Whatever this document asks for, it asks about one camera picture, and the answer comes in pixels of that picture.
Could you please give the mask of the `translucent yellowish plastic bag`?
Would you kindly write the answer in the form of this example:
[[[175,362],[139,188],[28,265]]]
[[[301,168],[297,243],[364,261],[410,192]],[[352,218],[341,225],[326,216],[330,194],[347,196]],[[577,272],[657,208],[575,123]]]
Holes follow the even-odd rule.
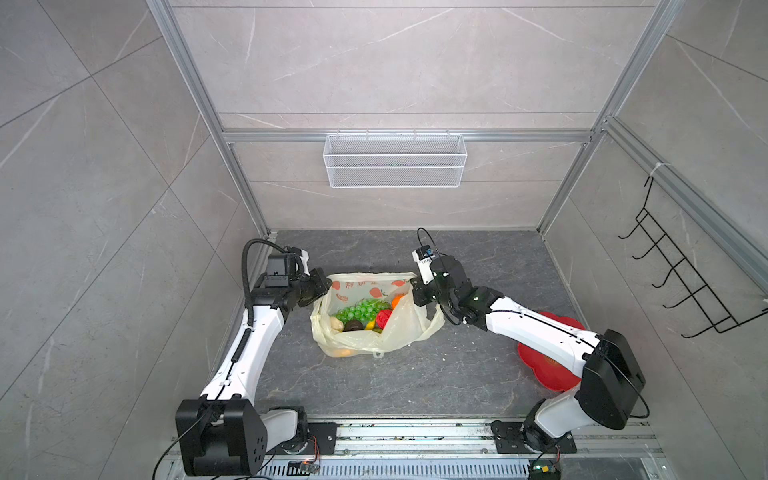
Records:
[[[342,273],[313,304],[312,335],[329,357],[381,356],[438,332],[443,314],[415,303],[414,273]]]

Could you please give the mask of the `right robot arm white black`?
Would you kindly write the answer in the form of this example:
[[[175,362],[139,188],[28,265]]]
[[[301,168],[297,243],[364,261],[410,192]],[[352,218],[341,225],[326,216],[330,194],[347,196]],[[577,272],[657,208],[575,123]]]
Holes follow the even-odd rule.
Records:
[[[546,452],[592,424],[622,430],[633,418],[636,404],[644,400],[646,380],[623,335],[570,327],[497,290],[475,286],[458,260],[430,246],[414,250],[412,257],[419,270],[411,281],[417,305],[435,303],[451,323],[511,338],[579,378],[578,385],[529,411],[520,435],[530,450]]]

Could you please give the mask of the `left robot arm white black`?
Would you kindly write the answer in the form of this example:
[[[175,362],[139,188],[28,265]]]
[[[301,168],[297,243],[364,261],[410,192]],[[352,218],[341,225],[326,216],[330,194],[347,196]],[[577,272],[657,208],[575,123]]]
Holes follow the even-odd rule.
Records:
[[[236,337],[210,382],[195,399],[181,402],[175,423],[184,472],[191,477],[254,476],[266,455],[301,452],[309,442],[301,407],[259,414],[256,389],[273,343],[289,313],[323,297],[332,282],[309,255],[280,247],[256,281],[242,277],[244,314]]]

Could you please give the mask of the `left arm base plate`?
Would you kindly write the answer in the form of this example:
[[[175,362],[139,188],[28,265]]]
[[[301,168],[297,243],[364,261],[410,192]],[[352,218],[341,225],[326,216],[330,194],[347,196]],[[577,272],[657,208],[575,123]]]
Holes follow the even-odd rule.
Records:
[[[334,422],[310,422],[300,425],[296,435],[281,445],[290,455],[333,455],[339,425]]]

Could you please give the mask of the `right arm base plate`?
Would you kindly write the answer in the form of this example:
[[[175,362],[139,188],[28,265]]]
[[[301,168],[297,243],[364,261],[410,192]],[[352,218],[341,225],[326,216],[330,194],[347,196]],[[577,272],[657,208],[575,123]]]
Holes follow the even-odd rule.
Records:
[[[490,424],[496,450],[499,454],[524,453],[563,453],[577,452],[575,441],[570,433],[562,437],[550,437],[536,425],[523,422],[494,420]]]

